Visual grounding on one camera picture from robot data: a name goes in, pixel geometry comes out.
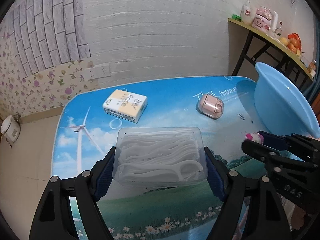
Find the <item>small pink white toy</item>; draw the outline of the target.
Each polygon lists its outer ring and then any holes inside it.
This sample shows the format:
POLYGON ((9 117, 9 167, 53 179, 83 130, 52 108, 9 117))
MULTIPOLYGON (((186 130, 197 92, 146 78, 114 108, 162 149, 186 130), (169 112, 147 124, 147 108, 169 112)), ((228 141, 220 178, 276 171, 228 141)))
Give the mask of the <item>small pink white toy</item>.
POLYGON ((245 139, 259 144, 264 143, 264 137, 260 133, 247 133, 245 139))

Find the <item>pink earbud case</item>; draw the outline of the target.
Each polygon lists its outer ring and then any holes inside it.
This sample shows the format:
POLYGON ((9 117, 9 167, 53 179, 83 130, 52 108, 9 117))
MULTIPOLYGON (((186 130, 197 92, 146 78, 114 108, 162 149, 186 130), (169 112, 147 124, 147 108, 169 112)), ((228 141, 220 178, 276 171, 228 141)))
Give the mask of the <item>pink earbud case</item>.
POLYGON ((213 95, 204 94, 198 101, 197 108, 201 114, 216 120, 223 115, 224 103, 213 95))

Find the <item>white wall socket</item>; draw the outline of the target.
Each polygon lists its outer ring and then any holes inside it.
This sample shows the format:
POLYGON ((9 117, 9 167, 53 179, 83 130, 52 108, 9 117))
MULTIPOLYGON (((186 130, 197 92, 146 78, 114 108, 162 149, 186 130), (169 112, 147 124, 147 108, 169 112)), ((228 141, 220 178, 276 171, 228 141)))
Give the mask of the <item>white wall socket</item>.
POLYGON ((92 68, 86 68, 82 71, 85 80, 100 79, 111 76, 110 66, 108 64, 96 65, 92 68))

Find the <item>white rice cooker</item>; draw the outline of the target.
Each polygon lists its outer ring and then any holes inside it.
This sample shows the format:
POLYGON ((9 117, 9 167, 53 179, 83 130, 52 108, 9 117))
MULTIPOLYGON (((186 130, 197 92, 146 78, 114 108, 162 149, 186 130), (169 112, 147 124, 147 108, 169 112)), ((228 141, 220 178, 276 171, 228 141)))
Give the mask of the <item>white rice cooker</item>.
POLYGON ((12 115, 7 116, 1 124, 1 134, 4 135, 10 147, 17 141, 21 132, 20 124, 12 115))

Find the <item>green small box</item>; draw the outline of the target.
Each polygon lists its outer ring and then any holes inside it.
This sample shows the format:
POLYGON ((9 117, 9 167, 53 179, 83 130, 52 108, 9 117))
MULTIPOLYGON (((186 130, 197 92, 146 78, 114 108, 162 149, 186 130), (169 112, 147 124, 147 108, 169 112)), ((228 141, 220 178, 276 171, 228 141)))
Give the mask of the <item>green small box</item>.
POLYGON ((236 15, 236 14, 233 14, 233 15, 232 15, 232 19, 241 22, 241 17, 238 16, 238 15, 236 15))

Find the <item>blue plastic basin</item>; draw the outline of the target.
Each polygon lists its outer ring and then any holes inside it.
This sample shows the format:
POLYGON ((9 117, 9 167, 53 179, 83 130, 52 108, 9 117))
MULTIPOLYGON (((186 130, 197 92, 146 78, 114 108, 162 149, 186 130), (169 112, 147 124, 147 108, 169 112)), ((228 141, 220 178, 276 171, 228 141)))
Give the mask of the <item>blue plastic basin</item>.
POLYGON ((258 81, 254 104, 267 129, 276 135, 319 138, 319 123, 300 90, 281 72, 268 64, 255 64, 258 81))

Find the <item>white lotion bottle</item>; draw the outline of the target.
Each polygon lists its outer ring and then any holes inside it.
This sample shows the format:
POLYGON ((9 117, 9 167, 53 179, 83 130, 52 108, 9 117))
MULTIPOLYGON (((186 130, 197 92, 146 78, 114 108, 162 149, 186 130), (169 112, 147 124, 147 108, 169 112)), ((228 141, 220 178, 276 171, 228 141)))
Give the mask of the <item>white lotion bottle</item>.
POLYGON ((240 13, 241 21, 251 26, 254 20, 254 15, 252 13, 251 2, 247 0, 243 5, 240 13))

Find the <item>yellow white tissue pack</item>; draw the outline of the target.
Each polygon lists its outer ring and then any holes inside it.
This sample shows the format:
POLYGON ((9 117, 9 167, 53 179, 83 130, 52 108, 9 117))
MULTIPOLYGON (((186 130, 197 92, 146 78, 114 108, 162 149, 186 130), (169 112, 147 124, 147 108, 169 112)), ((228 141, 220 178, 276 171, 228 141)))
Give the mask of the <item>yellow white tissue pack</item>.
POLYGON ((144 95, 116 89, 103 103, 105 113, 135 124, 146 109, 148 98, 144 95))

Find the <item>bag of oranges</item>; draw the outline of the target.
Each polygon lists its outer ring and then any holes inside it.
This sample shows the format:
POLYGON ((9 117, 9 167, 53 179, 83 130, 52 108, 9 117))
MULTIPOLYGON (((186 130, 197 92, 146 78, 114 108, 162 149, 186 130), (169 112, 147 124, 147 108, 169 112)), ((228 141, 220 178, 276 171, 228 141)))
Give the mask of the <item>bag of oranges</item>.
POLYGON ((291 33, 287 37, 280 37, 280 42, 291 50, 298 57, 301 56, 302 42, 300 36, 297 33, 291 33))

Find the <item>glass bottle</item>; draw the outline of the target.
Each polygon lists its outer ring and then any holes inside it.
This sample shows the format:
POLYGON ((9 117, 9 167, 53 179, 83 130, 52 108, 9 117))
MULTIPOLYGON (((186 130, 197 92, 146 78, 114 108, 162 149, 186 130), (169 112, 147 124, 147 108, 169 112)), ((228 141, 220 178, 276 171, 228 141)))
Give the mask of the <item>glass bottle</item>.
POLYGON ((276 34, 281 37, 283 23, 279 22, 278 27, 276 28, 276 34))

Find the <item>yellow side table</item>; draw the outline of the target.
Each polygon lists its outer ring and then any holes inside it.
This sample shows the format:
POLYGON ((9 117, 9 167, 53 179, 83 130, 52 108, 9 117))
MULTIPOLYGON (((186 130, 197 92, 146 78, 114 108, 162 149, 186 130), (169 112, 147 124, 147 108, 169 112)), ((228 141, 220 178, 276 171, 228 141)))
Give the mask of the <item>yellow side table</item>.
POLYGON ((274 65, 274 69, 285 75, 285 77, 293 82, 299 90, 305 88, 306 85, 313 85, 315 83, 315 79, 311 77, 305 64, 281 43, 235 19, 229 18, 228 24, 236 25, 241 29, 248 31, 240 56, 234 65, 232 71, 233 76, 238 75, 244 61, 247 61, 254 66, 257 62, 261 61, 261 57, 265 54, 277 63, 274 65), (248 52, 254 39, 263 42, 264 45, 257 49, 255 54, 250 56, 248 55, 248 52))

